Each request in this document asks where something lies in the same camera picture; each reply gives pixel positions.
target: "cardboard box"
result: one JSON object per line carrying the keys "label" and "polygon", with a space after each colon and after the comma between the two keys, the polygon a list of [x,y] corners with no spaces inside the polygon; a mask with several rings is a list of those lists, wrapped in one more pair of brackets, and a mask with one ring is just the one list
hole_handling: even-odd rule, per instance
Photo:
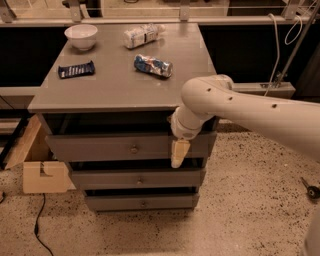
{"label": "cardboard box", "polygon": [[36,115],[8,154],[6,169],[23,163],[24,193],[63,193],[75,189],[63,162],[53,161],[46,133]]}

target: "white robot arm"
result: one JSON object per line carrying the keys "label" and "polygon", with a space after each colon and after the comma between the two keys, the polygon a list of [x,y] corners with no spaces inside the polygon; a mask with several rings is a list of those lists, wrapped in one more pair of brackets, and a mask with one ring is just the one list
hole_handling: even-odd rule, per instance
{"label": "white robot arm", "polygon": [[241,94],[231,83],[225,75],[186,82],[184,105],[171,118],[173,134],[192,140],[205,121],[219,116],[320,162],[320,104]]}

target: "white bowl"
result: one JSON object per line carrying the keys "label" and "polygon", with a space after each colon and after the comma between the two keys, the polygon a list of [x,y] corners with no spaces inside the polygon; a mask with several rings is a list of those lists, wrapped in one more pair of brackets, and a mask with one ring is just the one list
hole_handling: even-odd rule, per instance
{"label": "white bowl", "polygon": [[97,32],[96,26],[81,24],[69,27],[64,31],[64,34],[70,40],[73,47],[81,51],[87,51],[96,43]]}

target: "terrazzo floor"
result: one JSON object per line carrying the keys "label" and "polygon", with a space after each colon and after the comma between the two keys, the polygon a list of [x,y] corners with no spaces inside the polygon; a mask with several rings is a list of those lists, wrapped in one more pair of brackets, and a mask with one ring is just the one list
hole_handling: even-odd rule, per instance
{"label": "terrazzo floor", "polygon": [[[317,202],[320,164],[232,123],[220,124],[194,210],[95,214],[79,191],[47,194],[39,236],[57,255],[298,255]],[[33,230],[40,194],[22,165],[0,172],[0,255],[50,255]]]}

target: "cabinet top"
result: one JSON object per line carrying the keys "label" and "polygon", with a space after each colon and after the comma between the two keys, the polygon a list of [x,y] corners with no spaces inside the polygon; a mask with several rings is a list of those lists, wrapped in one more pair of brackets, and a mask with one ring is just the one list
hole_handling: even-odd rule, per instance
{"label": "cabinet top", "polygon": [[[81,52],[67,42],[29,105],[32,113],[76,113],[174,109],[191,78],[215,74],[197,24],[166,24],[154,42],[127,49],[123,32],[135,24],[97,25],[95,46]],[[133,65],[137,54],[173,64],[170,78],[142,73]],[[60,79],[59,66],[93,61],[95,74]]]}

